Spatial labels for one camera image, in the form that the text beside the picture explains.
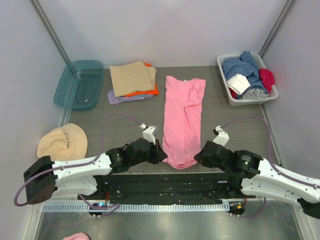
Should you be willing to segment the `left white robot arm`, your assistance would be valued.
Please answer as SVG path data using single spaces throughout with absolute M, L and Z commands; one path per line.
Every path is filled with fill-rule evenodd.
M 144 162 L 155 165 L 166 158 L 159 141 L 149 142 L 144 138 L 98 156 L 73 161 L 54 161 L 48 155 L 43 156 L 23 174 L 26 203 L 36 205 L 53 196 L 67 194 L 91 195 L 100 200 L 107 188 L 96 176 L 123 173 Z

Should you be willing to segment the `pink t shirt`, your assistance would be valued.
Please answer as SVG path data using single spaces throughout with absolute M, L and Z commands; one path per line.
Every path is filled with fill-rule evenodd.
M 205 88 L 204 79 L 179 80 L 173 76 L 165 79 L 162 148 L 167 154 L 164 162 L 175 169 L 197 164 L 194 156 L 201 151 Z

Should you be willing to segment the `beige t shirt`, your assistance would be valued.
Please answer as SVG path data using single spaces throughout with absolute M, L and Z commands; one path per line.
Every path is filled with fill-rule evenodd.
M 155 89 L 157 70 L 139 60 L 125 65 L 110 66 L 114 96 L 122 97 L 135 92 Z

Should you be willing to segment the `orange t shirt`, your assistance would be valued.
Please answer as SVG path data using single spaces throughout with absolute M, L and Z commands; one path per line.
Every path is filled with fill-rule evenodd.
M 144 62 L 144 65 L 147 68 L 149 76 L 151 78 L 151 83 L 153 85 L 153 89 L 152 90 L 148 90 L 148 91 L 136 91 L 136 92 L 127 94 L 124 97 L 128 98 L 128 97 L 135 97 L 135 96 L 138 96 L 138 95 L 158 95 L 159 94 L 158 86 L 157 86 L 157 83 L 156 83 L 157 70 L 150 63 Z

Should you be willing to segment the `teal t shirt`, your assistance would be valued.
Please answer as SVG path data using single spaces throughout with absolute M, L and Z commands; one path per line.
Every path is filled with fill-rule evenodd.
M 139 94 L 139 95 L 134 95 L 132 98 L 146 98 L 149 97 L 149 94 Z

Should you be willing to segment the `lavender t shirt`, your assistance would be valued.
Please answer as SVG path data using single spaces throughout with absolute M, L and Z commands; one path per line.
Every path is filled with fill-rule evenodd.
M 107 98 L 108 98 L 108 101 L 111 105 L 116 105 L 116 104 L 120 104 L 120 103 L 123 103 L 123 102 L 131 102 L 131 101 L 139 101 L 139 100 L 145 100 L 145 99 L 148 99 L 148 98 L 152 98 L 154 95 L 153 94 L 149 94 L 149 97 L 146 97 L 146 98 L 135 98 L 135 97 L 132 97 L 132 96 L 129 96 L 129 97 L 125 97 L 125 96 L 121 96 L 121 97 L 115 97 L 115 94 L 114 94 L 114 91 L 111 90 L 107 93 Z

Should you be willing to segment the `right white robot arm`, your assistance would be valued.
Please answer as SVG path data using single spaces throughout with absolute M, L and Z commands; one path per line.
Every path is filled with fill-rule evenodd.
M 233 198 L 270 198 L 302 208 L 304 214 L 320 217 L 320 180 L 276 166 L 248 150 L 231 151 L 208 141 L 194 159 L 207 168 L 229 175 L 226 193 Z

